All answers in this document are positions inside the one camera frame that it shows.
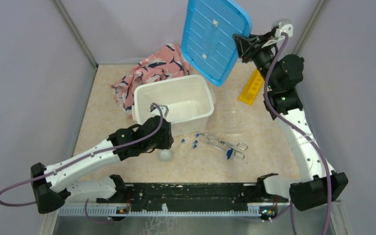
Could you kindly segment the blue plastic bin lid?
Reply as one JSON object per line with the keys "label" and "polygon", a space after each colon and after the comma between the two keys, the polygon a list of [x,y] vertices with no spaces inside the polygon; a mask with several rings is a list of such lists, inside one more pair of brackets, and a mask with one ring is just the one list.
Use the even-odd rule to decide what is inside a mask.
{"label": "blue plastic bin lid", "polygon": [[215,86],[222,86],[239,55],[233,35],[248,37],[249,14],[233,0],[190,0],[181,51],[188,63]]}

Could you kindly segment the white plastic storage bin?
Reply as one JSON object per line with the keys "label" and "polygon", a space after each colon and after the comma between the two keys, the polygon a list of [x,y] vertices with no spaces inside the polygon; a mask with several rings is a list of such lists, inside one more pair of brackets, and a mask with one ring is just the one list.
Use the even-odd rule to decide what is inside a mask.
{"label": "white plastic storage bin", "polygon": [[137,87],[132,119],[143,124],[158,115],[157,111],[150,111],[151,103],[168,107],[164,118],[171,123],[172,136],[176,137],[205,130],[216,98],[204,77],[194,74]]}

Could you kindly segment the white round ball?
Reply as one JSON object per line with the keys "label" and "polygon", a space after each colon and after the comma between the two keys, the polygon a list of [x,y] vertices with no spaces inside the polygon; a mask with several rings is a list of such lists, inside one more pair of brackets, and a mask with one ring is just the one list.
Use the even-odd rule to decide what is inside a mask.
{"label": "white round ball", "polygon": [[169,149],[159,150],[157,158],[161,162],[169,162],[172,159],[173,153]]}

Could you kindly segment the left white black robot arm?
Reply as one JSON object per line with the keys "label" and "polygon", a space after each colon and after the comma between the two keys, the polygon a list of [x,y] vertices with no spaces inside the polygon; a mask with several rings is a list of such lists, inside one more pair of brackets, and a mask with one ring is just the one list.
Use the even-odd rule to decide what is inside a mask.
{"label": "left white black robot arm", "polygon": [[31,184],[38,212],[53,212],[66,202],[125,202],[128,189],[120,175],[112,174],[102,180],[80,181],[79,178],[155,149],[170,149],[174,142],[171,131],[170,122],[155,116],[142,125],[118,129],[95,147],[63,162],[34,164],[30,168],[31,177],[40,177]]}

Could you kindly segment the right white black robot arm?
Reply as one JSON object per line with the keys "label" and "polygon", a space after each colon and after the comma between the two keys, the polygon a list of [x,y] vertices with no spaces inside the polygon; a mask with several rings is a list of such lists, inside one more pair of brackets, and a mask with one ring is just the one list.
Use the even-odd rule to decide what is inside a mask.
{"label": "right white black robot arm", "polygon": [[295,161],[299,179],[271,173],[257,180],[256,195],[262,202],[274,196],[288,199],[296,209],[306,211],[325,205],[330,211],[349,180],[338,173],[322,153],[306,120],[297,85],[303,81],[303,57],[296,54],[282,56],[289,36],[282,32],[242,36],[234,34],[239,58],[243,63],[253,62],[263,77],[264,105],[272,120],[283,131]]}

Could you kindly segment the yellow test tube rack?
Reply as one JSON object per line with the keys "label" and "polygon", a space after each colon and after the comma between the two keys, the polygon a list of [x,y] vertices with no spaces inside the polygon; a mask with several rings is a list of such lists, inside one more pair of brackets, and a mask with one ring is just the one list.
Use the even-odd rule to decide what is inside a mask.
{"label": "yellow test tube rack", "polygon": [[260,89],[264,84],[264,79],[258,70],[254,70],[253,74],[249,78],[247,84],[243,88],[238,100],[248,104],[253,105]]}

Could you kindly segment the pink patterned cloth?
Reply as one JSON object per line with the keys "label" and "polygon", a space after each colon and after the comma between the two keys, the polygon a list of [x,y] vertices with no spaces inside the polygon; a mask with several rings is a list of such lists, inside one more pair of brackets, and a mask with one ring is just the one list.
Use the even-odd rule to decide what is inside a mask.
{"label": "pink patterned cloth", "polygon": [[123,78],[111,85],[115,101],[132,119],[136,88],[190,74],[190,64],[178,44],[168,43],[160,50],[138,62]]}

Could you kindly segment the metal crucible tongs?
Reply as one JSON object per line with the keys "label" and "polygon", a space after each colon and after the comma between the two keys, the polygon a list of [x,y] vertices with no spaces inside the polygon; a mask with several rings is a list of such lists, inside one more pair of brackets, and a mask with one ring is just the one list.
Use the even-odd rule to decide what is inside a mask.
{"label": "metal crucible tongs", "polygon": [[200,133],[200,138],[205,139],[205,143],[209,146],[212,146],[222,152],[224,152],[225,157],[228,150],[233,149],[234,152],[230,159],[238,158],[240,160],[245,159],[244,151],[248,149],[248,145],[243,142],[238,142],[236,144],[229,143],[227,141],[223,141],[222,139],[218,138],[212,134]]}

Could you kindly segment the blue clamp piece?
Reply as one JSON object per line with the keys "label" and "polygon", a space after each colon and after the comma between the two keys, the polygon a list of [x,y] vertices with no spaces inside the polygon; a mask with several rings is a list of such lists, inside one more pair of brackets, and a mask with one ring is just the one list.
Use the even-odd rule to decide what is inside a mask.
{"label": "blue clamp piece", "polygon": [[233,149],[230,149],[230,150],[227,151],[227,153],[226,153],[227,160],[229,160],[231,158],[233,152],[234,152]]}

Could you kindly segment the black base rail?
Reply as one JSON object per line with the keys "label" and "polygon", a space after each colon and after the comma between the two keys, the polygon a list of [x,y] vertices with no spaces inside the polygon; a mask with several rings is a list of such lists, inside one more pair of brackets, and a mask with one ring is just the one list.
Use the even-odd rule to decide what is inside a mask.
{"label": "black base rail", "polygon": [[111,199],[97,203],[130,203],[133,212],[156,212],[166,204],[171,212],[245,212],[249,203],[286,203],[280,196],[263,195],[255,183],[133,183]]}

